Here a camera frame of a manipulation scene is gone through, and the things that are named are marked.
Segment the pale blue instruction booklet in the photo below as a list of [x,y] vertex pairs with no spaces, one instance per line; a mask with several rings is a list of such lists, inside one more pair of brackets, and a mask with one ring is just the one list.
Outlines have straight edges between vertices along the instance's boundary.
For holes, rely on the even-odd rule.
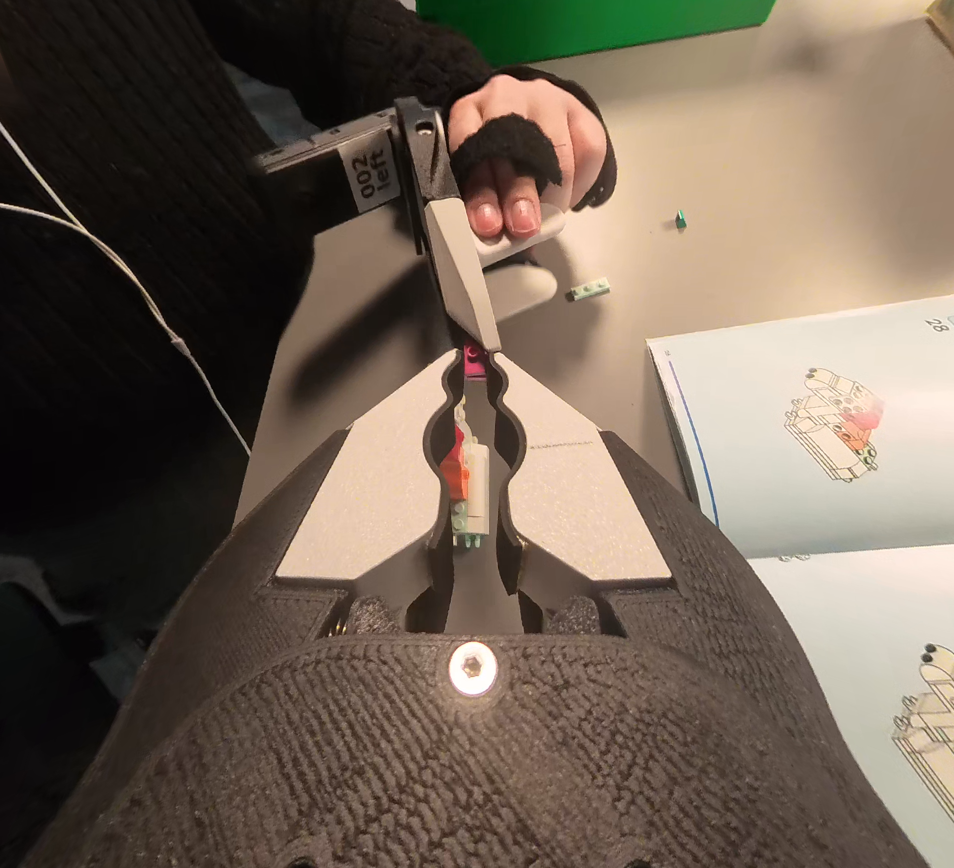
[[692,499],[889,813],[952,866],[952,296],[646,344]]

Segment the person's left forearm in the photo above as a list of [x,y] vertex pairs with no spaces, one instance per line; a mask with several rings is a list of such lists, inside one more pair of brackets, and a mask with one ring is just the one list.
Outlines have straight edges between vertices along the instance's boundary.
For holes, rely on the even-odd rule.
[[401,97],[447,111],[493,77],[459,33],[398,0],[185,0],[219,57],[336,126]]

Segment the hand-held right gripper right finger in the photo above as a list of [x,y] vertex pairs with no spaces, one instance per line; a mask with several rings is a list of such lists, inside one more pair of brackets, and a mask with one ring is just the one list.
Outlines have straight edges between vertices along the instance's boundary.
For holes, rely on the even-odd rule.
[[497,565],[522,630],[541,633],[573,598],[620,633],[609,595],[674,588],[604,433],[501,352],[487,368],[494,446],[506,466]]

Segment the person's body black clothing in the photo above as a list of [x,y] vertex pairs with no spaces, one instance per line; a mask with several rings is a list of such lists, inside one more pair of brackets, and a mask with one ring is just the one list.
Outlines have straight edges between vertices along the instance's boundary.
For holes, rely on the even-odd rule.
[[[227,67],[284,86],[301,0],[2,0],[2,130],[132,271],[249,439],[310,263],[256,198],[274,145]],[[95,243],[2,210],[2,865],[115,702],[81,658],[149,637],[222,540],[245,459],[195,367]]]

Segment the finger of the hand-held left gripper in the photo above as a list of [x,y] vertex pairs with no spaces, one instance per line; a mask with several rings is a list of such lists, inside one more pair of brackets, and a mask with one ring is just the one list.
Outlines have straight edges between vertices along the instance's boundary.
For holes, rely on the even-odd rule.
[[501,351],[475,236],[459,198],[427,203],[424,230],[448,317],[484,350]]

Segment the person's left hand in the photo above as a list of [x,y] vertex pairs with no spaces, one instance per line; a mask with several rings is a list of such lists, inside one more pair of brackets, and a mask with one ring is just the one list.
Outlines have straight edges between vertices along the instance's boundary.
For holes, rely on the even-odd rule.
[[488,122],[515,114],[533,123],[555,148],[562,182],[539,193],[535,180],[520,175],[508,158],[484,158],[459,180],[471,230],[483,239],[503,233],[512,238],[537,235],[542,203],[570,212],[594,192],[610,161],[610,139],[600,117],[578,97],[541,78],[519,80],[495,75],[483,87],[459,98],[447,122],[454,154]]

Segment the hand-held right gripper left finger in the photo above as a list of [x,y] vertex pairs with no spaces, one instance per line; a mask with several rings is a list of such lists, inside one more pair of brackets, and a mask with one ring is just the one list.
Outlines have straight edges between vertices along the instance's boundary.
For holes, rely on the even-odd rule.
[[459,352],[353,421],[276,570],[294,586],[380,597],[409,631],[443,632],[453,588],[449,496]]

